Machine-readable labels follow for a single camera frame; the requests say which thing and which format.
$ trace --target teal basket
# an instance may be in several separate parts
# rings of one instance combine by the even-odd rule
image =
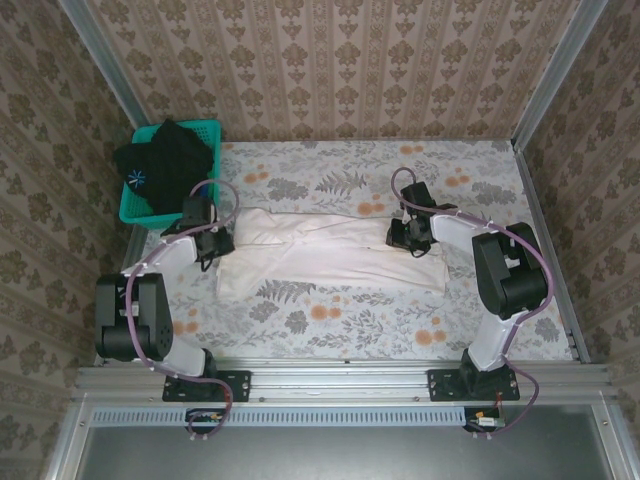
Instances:
[[[177,124],[196,132],[200,140],[211,147],[213,169],[208,177],[220,178],[220,123],[217,120],[187,120]],[[160,124],[139,128],[133,134],[131,143],[149,143],[158,128]],[[209,198],[213,199],[216,205],[220,204],[219,185],[209,185]],[[133,193],[126,183],[124,184],[120,200],[120,220],[124,223],[134,223],[154,230],[167,228],[180,218],[182,218],[181,213],[154,215],[147,201]]]

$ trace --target patterned wallpaper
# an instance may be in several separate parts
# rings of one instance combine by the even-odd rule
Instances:
[[[578,0],[89,0],[152,123],[510,138]]]
[[[37,478],[79,365],[94,284],[128,231],[111,151],[130,126],[56,2],[0,2],[0,478]]]
[[[640,2],[611,0],[525,155],[595,361],[640,438]]]

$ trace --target white garment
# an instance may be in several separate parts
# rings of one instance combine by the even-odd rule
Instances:
[[[218,296],[242,299],[263,279],[420,288],[444,295],[449,273],[440,245],[413,258],[385,244],[390,223],[390,218],[244,209],[234,230],[236,250],[218,267]]]

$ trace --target floral mat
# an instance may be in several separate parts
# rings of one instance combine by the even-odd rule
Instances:
[[[389,179],[414,169],[435,200],[508,225],[533,224],[506,141],[286,142],[223,144],[221,177],[243,207],[356,217],[400,215]],[[408,182],[399,176],[399,186]],[[221,209],[231,196],[221,190]],[[150,232],[145,253],[158,242]],[[459,359],[484,307],[470,256],[444,246],[451,280],[444,297],[421,290],[320,286],[265,279],[243,301],[216,299],[214,268],[183,270],[168,286],[174,331],[215,356]],[[526,322],[517,360],[571,360],[554,302]]]

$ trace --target black mounting plate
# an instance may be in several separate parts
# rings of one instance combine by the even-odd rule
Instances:
[[[511,369],[492,375],[491,383],[470,395],[464,387],[459,369],[437,369],[427,371],[427,385],[432,402],[490,401],[495,402],[499,393],[503,401],[520,400],[516,374]]]
[[[219,370],[218,380],[226,382],[233,392],[234,402],[248,402],[251,393],[249,370]],[[214,383],[194,383],[178,378],[166,377],[162,392],[163,402],[224,402],[222,387]]]

